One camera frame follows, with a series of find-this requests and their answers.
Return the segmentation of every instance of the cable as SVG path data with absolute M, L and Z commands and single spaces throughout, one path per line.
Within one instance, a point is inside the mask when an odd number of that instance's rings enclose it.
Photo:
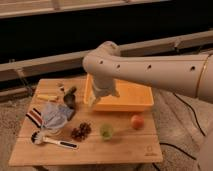
M 184 101 L 182 98 L 180 98 L 177 94 L 173 93 L 173 95 L 174 95 L 178 100 L 180 100 L 183 104 L 185 104 L 187 107 L 189 107 L 189 108 L 192 110 L 192 112 L 193 112 L 193 114 L 194 114 L 194 117 L 195 117 L 196 124 L 197 124 L 197 126 L 198 126 L 198 128 L 199 128 L 201 134 L 205 137 L 206 134 L 204 133 L 204 131 L 203 131 L 202 128 L 200 127 L 200 124 L 199 124 L 199 122 L 198 122 L 197 115 L 196 115 L 196 112 L 195 112 L 194 108 L 193 108 L 190 104 L 188 104 L 186 101 Z
M 160 142 L 160 145 L 167 145 L 167 146 L 173 147 L 173 148 L 179 150 L 180 152 L 184 153 L 184 154 L 187 155 L 188 157 L 190 157 L 192 160 L 196 160 L 196 157 L 190 155 L 189 153 L 187 153 L 186 151 L 184 151 L 184 150 L 182 150 L 181 148 L 177 147 L 176 145 L 169 144 L 169 143 L 163 143 L 163 142 Z
M 155 163 L 152 163 L 152 166 L 153 166 L 157 171 L 160 171 L 160 168 L 159 168 Z

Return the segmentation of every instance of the orange tray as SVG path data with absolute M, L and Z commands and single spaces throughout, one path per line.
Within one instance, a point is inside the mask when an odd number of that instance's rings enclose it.
M 84 103 L 88 104 L 92 88 L 92 76 L 87 75 Z M 95 111 L 135 111 L 150 110 L 153 106 L 151 87 L 127 81 L 116 80 L 116 89 L 120 97 L 106 96 L 93 106 Z

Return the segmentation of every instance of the red apple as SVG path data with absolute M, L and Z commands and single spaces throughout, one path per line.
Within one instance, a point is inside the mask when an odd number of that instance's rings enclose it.
M 131 125 L 134 129 L 140 129 L 144 125 L 143 116 L 133 115 L 131 118 Z

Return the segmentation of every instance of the wooden table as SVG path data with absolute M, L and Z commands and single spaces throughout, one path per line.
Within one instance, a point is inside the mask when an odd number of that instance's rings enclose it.
M 30 137 L 38 129 L 25 117 L 9 161 L 10 166 L 147 163 L 163 160 L 151 112 L 143 112 L 145 125 L 137 131 L 130 125 L 133 113 L 93 112 L 83 104 L 84 78 L 40 80 L 29 110 L 35 107 L 41 111 L 45 105 L 45 101 L 36 98 L 38 93 L 57 94 L 60 97 L 58 103 L 63 103 L 63 93 L 59 90 L 58 83 L 63 83 L 65 90 L 72 85 L 77 86 L 77 112 L 63 128 L 62 133 L 55 138 L 71 141 L 72 128 L 78 127 L 81 122 L 91 123 L 91 134 L 86 140 L 78 143 L 77 150 L 52 144 L 37 146 L 32 144 Z M 104 123 L 111 124 L 115 132 L 108 142 L 103 141 L 99 135 L 100 126 Z

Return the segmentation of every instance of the small cup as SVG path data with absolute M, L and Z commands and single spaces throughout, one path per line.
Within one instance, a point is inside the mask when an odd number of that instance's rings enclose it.
M 113 127 L 109 124 L 104 124 L 100 127 L 100 135 L 104 141 L 110 140 L 113 136 L 113 133 Z

